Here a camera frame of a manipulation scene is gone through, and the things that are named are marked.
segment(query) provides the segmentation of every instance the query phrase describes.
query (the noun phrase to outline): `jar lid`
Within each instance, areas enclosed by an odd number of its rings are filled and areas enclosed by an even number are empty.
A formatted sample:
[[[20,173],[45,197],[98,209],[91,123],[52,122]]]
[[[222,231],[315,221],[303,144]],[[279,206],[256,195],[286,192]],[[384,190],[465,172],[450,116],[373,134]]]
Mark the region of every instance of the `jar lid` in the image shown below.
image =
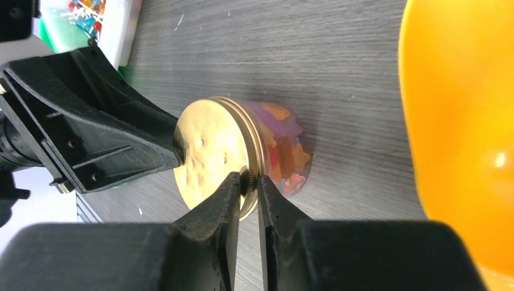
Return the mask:
[[[184,163],[174,169],[175,179],[189,209],[202,203],[230,172],[241,174],[241,219],[257,205],[256,179],[262,173],[255,126],[227,98],[191,103],[175,129],[175,142],[184,151]]]

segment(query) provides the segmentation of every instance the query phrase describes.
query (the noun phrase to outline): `green object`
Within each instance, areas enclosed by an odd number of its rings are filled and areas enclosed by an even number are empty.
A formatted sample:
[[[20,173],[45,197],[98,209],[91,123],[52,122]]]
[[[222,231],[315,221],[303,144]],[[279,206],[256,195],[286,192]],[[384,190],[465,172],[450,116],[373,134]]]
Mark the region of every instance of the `green object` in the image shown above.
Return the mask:
[[[125,67],[118,67],[118,74],[123,78],[123,80],[127,80],[127,79],[125,79],[125,76],[123,75],[124,70],[125,70]]]
[[[53,44],[52,38],[48,35],[48,30],[45,22],[41,18],[39,20],[39,37],[44,41],[54,52],[57,52]]]

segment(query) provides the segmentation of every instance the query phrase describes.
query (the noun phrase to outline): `orange object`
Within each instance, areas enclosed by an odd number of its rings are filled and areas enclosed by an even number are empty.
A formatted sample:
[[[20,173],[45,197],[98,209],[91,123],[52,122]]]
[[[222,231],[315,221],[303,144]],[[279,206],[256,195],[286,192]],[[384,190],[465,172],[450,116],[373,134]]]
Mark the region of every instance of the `orange object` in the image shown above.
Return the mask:
[[[514,1],[410,0],[399,76],[423,208],[514,290]]]

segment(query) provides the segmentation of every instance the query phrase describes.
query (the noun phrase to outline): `colorful candy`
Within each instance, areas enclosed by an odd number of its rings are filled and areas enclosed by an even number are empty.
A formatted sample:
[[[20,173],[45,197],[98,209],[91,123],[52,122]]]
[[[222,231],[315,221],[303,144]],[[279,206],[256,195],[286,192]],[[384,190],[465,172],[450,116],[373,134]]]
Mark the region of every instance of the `colorful candy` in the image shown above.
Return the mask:
[[[312,150],[304,129],[289,109],[270,102],[241,102],[258,128],[265,148],[264,172],[284,196],[305,184]]]

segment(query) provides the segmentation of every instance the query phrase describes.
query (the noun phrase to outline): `screw hole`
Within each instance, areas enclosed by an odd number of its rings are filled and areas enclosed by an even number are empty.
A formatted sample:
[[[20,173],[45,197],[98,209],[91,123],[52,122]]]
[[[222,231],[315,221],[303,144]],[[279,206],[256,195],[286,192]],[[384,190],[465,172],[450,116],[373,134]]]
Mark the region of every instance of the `screw hole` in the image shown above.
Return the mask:
[[[93,182],[98,182],[100,179],[102,179],[102,176],[98,172],[95,172],[91,175],[91,181]]]
[[[70,149],[76,149],[79,146],[79,142],[75,139],[70,139],[67,145]]]
[[[9,15],[14,20],[20,20],[23,18],[23,11],[20,8],[14,7],[9,11]]]

